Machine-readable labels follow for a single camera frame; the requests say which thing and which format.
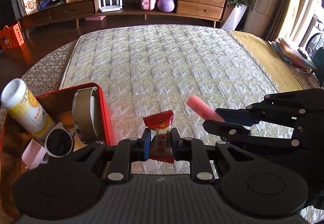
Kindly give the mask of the purple kettlebell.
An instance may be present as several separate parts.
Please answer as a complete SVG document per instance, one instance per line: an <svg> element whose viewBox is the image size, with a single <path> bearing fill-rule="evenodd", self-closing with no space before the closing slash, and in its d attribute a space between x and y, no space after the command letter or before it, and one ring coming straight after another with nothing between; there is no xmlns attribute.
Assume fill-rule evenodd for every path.
<svg viewBox="0 0 324 224"><path fill-rule="evenodd" d="M162 12L172 12L175 8L174 0L158 0L158 9Z"/></svg>

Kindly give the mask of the pink plastic tray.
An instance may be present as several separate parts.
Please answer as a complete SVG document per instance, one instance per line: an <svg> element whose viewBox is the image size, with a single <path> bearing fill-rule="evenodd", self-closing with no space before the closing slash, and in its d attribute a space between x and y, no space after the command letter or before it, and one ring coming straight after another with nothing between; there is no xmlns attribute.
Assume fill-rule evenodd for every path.
<svg viewBox="0 0 324 224"><path fill-rule="evenodd" d="M40 164L47 164L49 161L49 155L45 148L34 139L31 139L26 148L24 149L22 156L22 162L27 170L37 168Z"/></svg>

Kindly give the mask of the white wifi router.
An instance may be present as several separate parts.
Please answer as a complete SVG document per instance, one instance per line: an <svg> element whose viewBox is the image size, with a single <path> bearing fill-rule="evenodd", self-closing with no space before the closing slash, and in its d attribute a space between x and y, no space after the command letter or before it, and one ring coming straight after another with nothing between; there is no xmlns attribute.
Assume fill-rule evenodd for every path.
<svg viewBox="0 0 324 224"><path fill-rule="evenodd" d="M117 12L123 8L123 0L98 0L98 7L102 13Z"/></svg>

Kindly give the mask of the round gold tin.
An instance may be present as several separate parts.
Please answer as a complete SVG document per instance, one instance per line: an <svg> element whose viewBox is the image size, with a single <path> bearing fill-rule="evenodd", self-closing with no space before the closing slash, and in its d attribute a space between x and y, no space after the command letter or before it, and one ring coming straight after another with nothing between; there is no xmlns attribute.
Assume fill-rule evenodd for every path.
<svg viewBox="0 0 324 224"><path fill-rule="evenodd" d="M76 91L72 103L72 118L82 142L89 144L102 139L103 122L97 87Z"/></svg>

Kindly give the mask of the red metal tin box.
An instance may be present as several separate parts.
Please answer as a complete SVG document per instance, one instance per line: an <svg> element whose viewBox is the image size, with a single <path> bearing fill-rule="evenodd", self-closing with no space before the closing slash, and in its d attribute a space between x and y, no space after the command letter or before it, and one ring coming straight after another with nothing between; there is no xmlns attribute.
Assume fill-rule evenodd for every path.
<svg viewBox="0 0 324 224"><path fill-rule="evenodd" d="M1 207L13 219L19 216L13 184L27 170L90 143L116 145L108 104L98 84L68 87L36 99L54 121L44 139L36 139L9 114L1 130Z"/></svg>

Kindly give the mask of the red candy wrapper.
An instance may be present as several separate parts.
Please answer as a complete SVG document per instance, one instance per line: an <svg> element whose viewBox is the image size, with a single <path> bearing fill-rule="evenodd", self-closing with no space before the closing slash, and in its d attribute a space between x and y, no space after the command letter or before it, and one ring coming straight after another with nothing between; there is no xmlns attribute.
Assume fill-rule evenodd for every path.
<svg viewBox="0 0 324 224"><path fill-rule="evenodd" d="M143 122L149 129L157 134L153 137L149 159L173 164L175 158L171 149L171 125L174 113L172 110L163 111L143 118Z"/></svg>

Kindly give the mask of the quilted table mat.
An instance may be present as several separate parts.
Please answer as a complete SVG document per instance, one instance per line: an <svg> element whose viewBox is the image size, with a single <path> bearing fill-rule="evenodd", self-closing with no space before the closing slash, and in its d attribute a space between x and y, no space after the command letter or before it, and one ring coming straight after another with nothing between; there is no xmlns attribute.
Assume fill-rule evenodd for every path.
<svg viewBox="0 0 324 224"><path fill-rule="evenodd" d="M196 95L213 109L243 109L277 85L228 31L191 25L101 30L79 38L61 87L94 82L108 103L116 140L140 137L143 118L174 112L181 137L214 145L218 136L187 106Z"/></svg>

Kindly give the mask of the white round sunglasses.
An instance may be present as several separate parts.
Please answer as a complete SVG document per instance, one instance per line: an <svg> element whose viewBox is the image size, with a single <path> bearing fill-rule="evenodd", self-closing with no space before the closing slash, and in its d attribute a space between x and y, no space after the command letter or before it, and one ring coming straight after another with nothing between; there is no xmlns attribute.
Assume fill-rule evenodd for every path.
<svg viewBox="0 0 324 224"><path fill-rule="evenodd" d="M45 139L45 150L54 158L70 154L74 149L75 130L68 131L62 122L55 125Z"/></svg>

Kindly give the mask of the white yellow cylinder bottle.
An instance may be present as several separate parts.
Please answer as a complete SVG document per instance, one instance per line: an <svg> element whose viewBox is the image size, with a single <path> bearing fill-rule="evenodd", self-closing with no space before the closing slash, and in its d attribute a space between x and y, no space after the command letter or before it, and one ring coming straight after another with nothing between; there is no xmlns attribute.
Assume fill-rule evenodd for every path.
<svg viewBox="0 0 324 224"><path fill-rule="evenodd" d="M45 108L20 78L11 80L5 86L1 103L20 125L41 142L55 126Z"/></svg>

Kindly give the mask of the snack box with cartoon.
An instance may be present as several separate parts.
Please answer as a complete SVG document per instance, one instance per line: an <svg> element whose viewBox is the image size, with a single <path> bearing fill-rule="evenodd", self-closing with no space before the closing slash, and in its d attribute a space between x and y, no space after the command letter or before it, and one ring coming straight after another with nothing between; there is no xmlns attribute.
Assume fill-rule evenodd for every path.
<svg viewBox="0 0 324 224"><path fill-rule="evenodd" d="M22 0L24 11L26 15L29 15L37 11L37 0Z"/></svg>

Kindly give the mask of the orange gift box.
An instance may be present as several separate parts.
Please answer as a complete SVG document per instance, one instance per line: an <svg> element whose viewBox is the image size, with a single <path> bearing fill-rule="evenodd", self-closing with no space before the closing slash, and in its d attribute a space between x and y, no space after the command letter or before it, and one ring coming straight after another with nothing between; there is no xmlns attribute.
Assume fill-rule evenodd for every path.
<svg viewBox="0 0 324 224"><path fill-rule="evenodd" d="M19 24L4 26L0 32L0 44L3 50L21 47L24 44Z"/></svg>

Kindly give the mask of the pink small case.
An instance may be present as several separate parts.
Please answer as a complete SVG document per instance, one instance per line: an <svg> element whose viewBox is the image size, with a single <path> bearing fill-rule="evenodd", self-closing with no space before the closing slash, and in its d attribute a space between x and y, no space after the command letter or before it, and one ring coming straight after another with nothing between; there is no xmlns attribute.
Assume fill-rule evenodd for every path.
<svg viewBox="0 0 324 224"><path fill-rule="evenodd" d="M141 8L143 10L153 10L157 0L141 0Z"/></svg>

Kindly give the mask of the wooden tv cabinet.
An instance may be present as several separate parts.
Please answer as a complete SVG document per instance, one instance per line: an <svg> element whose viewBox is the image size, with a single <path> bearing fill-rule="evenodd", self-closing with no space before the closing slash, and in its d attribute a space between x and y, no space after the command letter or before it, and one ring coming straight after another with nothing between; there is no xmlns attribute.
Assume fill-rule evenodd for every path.
<svg viewBox="0 0 324 224"><path fill-rule="evenodd" d="M146 19L148 15L170 15L210 20L216 26L223 20L228 2L228 0L174 0L174 10L162 12L158 8L142 9L140 0L123 1L123 7L119 11L101 12L100 1L102 0L77 0L48 5L45 9L23 16L18 20L18 24L28 34L31 28L68 20L75 20L78 26L79 19L89 16L143 15Z"/></svg>

